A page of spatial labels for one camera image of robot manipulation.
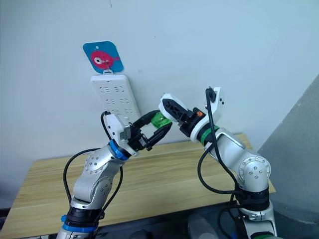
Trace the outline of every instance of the cable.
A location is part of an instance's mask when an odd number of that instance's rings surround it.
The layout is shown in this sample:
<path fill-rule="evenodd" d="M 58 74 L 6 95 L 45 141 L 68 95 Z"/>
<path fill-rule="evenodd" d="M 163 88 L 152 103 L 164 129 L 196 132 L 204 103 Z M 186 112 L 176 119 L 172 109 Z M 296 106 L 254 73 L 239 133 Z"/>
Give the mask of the cable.
<path fill-rule="evenodd" d="M 117 192 L 119 191 L 120 189 L 120 186 L 122 184 L 122 181 L 123 181 L 123 167 L 121 166 L 120 167 L 120 172 L 121 172 L 121 175 L 120 175 L 120 180 L 119 180 L 119 183 L 118 183 L 118 186 L 116 187 L 113 195 L 110 197 L 110 199 L 107 201 L 107 203 L 104 205 L 104 207 L 102 208 L 102 210 L 99 212 L 99 214 L 97 215 L 97 217 L 95 218 L 94 222 L 97 222 L 101 215 L 104 213 L 104 211 L 106 210 L 106 208 L 108 207 L 108 205 L 111 203 L 111 201 L 114 199 L 115 195 L 117 194 Z"/>
<path fill-rule="evenodd" d="M 243 207 L 243 205 L 227 205 L 226 207 L 222 208 L 222 209 L 219 211 L 218 215 L 217 215 L 217 225 L 218 225 L 220 231 L 221 231 L 221 232 L 224 234 L 224 236 L 227 237 L 228 239 L 232 239 L 232 237 L 231 237 L 231 236 L 224 230 L 224 228 L 222 227 L 221 222 L 220 222 L 220 220 L 221 220 L 221 215 L 223 214 L 223 212 L 224 212 L 225 210 L 230 210 L 230 209 L 232 209 L 232 208 L 242 208 L 242 207 Z"/>
<path fill-rule="evenodd" d="M 112 138 L 111 138 L 111 136 L 110 136 L 108 130 L 106 129 L 106 126 L 105 126 L 105 123 L 104 123 L 104 116 L 109 115 L 109 114 L 110 114 L 110 112 L 108 112 L 108 111 L 104 111 L 104 112 L 101 114 L 101 123 L 102 123 L 103 129 L 104 129 L 106 135 L 108 136 L 109 140 L 111 140 Z"/>
<path fill-rule="evenodd" d="M 69 203 L 71 203 L 71 194 L 70 194 L 70 190 L 69 190 L 69 187 L 68 187 L 68 183 L 66 181 L 66 173 L 68 171 L 68 168 L 69 168 L 69 165 L 70 163 L 79 155 L 83 154 L 83 153 L 87 153 L 87 152 L 91 152 L 91 151 L 95 151 L 99 148 L 91 148 L 91 149 L 86 149 L 86 150 L 83 150 L 75 155 L 73 155 L 69 161 L 66 163 L 66 165 L 64 166 L 64 170 L 63 170 L 63 184 L 64 184 L 64 188 L 65 188 L 65 192 L 66 192 L 66 195 L 68 197 L 68 200 L 69 200 Z"/>
<path fill-rule="evenodd" d="M 238 182 L 235 178 L 235 176 L 232 174 L 232 172 L 226 167 L 226 165 L 224 164 L 224 162 L 222 161 L 220 154 L 219 154 L 219 150 L 218 150 L 218 146 L 217 146 L 217 139 L 216 139 L 216 134 L 214 133 L 214 121 L 213 121 L 213 117 L 212 117 L 212 111 L 211 111 L 211 105 L 210 105 L 210 94 L 212 93 L 212 89 L 208 88 L 206 89 L 206 102 L 207 102 L 207 110 L 208 110 L 208 118 L 209 118 L 209 123 L 210 123 L 210 129 L 211 129 L 211 134 L 212 134 L 212 138 L 213 138 L 213 142 L 212 144 L 205 150 L 205 152 L 202 154 L 201 158 L 199 159 L 198 165 L 197 165 L 197 175 L 198 178 L 200 180 L 200 182 L 204 185 L 205 188 L 207 188 L 208 190 L 214 192 L 214 193 L 219 193 L 219 194 L 241 194 L 243 195 L 243 193 L 241 191 L 239 191 L 239 186 L 238 186 Z M 215 188 L 210 187 L 203 179 L 202 175 L 201 175 L 201 165 L 203 163 L 203 160 L 205 158 L 205 156 L 213 149 L 215 148 L 215 152 L 216 152 L 216 156 L 217 156 L 217 160 L 219 161 L 220 165 L 223 167 L 223 169 L 231 176 L 231 178 L 233 179 L 234 183 L 235 183 L 235 190 L 218 190 Z"/>
<path fill-rule="evenodd" d="M 231 195 L 228 205 L 232 205 L 232 202 L 233 202 L 233 200 L 234 200 L 234 196 L 235 196 L 235 194 L 232 194 L 232 195 Z M 230 210 L 230 209 L 228 209 L 228 214 L 229 214 L 229 216 L 232 218 L 232 220 L 235 221 L 235 217 L 234 217 L 234 215 L 231 213 L 231 210 Z"/>
<path fill-rule="evenodd" d="M 202 156 L 199 159 L 198 165 L 197 165 L 197 175 L 198 178 L 200 180 L 200 182 L 204 185 L 205 188 L 207 188 L 209 191 L 212 191 L 214 193 L 219 193 L 219 194 L 233 194 L 233 193 L 240 193 L 239 191 L 234 191 L 234 190 L 218 190 L 215 188 L 210 187 L 203 179 L 202 175 L 201 175 L 201 165 L 203 163 L 203 160 L 205 158 L 205 156 L 213 149 L 214 144 L 211 144 L 206 150 L 205 152 L 202 154 Z"/>
<path fill-rule="evenodd" d="M 211 111 L 211 105 L 210 105 L 210 96 L 213 92 L 213 89 L 211 87 L 207 88 L 205 93 L 206 93 L 206 103 L 207 103 L 207 110 L 208 110 L 208 118 L 209 118 L 209 123 L 210 123 L 210 129 L 211 129 L 211 134 L 212 134 L 212 138 L 213 138 L 213 143 L 215 145 L 215 152 L 216 152 L 216 156 L 217 156 L 217 160 L 219 161 L 220 165 L 224 168 L 224 170 L 229 174 L 229 176 L 233 179 L 234 183 L 235 183 L 235 190 L 238 190 L 239 186 L 238 186 L 238 182 L 234 176 L 234 174 L 226 167 L 226 165 L 224 164 L 223 160 L 220 157 L 219 154 L 219 149 L 217 146 L 217 139 L 216 139 L 216 134 L 214 134 L 215 130 L 214 130 L 214 120 L 213 120 L 213 114 Z"/>

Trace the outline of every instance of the gray wall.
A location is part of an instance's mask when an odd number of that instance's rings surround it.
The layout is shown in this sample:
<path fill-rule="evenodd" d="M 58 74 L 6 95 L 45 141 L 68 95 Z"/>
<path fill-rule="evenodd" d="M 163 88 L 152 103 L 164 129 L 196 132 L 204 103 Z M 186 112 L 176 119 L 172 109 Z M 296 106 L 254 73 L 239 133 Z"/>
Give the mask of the gray wall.
<path fill-rule="evenodd" d="M 271 163 L 275 209 L 300 221 L 319 222 L 319 76 L 259 153 Z"/>

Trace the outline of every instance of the power strip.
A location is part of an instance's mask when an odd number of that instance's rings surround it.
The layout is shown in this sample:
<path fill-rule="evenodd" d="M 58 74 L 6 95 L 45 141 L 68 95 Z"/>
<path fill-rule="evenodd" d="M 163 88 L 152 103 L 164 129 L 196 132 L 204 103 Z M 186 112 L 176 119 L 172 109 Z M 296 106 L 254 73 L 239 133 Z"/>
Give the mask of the power strip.
<path fill-rule="evenodd" d="M 91 84 L 105 109 L 119 116 L 123 122 L 134 122 L 140 118 L 129 80 L 125 75 L 92 76 Z"/>

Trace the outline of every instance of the green object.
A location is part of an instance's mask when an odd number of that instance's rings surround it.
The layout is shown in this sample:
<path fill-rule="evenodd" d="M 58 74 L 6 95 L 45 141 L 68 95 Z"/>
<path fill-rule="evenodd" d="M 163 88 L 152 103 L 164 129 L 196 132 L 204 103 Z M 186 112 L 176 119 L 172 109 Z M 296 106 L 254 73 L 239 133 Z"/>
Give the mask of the green object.
<path fill-rule="evenodd" d="M 163 116 L 163 114 L 161 112 L 156 113 L 156 115 L 152 118 L 151 120 L 152 125 L 154 125 L 155 128 L 161 128 L 164 125 L 170 123 L 171 121 L 167 118 L 165 118 L 165 116 Z"/>
<path fill-rule="evenodd" d="M 219 129 L 219 127 L 216 126 L 216 125 L 214 125 L 214 130 L 216 131 L 216 130 L 218 130 L 218 129 Z M 201 138 L 200 138 L 200 143 L 201 143 L 203 146 L 204 146 L 204 142 L 205 142 L 206 137 L 207 137 L 210 133 L 211 133 L 211 129 L 208 128 L 208 129 L 203 133 L 203 135 L 201 136 Z"/>
<path fill-rule="evenodd" d="M 259 236 L 256 236 L 254 239 L 265 239 L 265 238 L 269 238 L 269 237 L 273 237 L 273 235 L 272 234 L 259 235 Z"/>

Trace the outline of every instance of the wooden table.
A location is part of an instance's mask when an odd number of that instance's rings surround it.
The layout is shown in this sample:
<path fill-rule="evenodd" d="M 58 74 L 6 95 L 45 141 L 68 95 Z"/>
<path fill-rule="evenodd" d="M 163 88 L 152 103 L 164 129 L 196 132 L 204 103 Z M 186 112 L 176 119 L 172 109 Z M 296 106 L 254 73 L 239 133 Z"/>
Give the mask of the wooden table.
<path fill-rule="evenodd" d="M 247 147 L 243 134 L 237 135 Z M 122 186 L 100 220 L 100 226 L 127 222 L 156 215 L 226 202 L 229 195 L 205 189 L 197 177 L 197 163 L 203 153 L 198 143 L 182 142 L 158 145 L 152 151 L 141 151 L 124 165 Z M 72 189 L 83 170 L 87 155 L 77 158 L 69 167 L 68 182 Z M 62 173 L 69 158 L 34 162 L 15 199 L 1 231 L 1 238 L 20 238 L 57 233 L 60 218 L 68 211 Z M 233 182 L 211 157 L 202 166 L 205 180 L 218 189 L 232 189 Z M 119 174 L 114 180 L 116 188 Z M 275 189 L 270 183 L 270 192 Z"/>

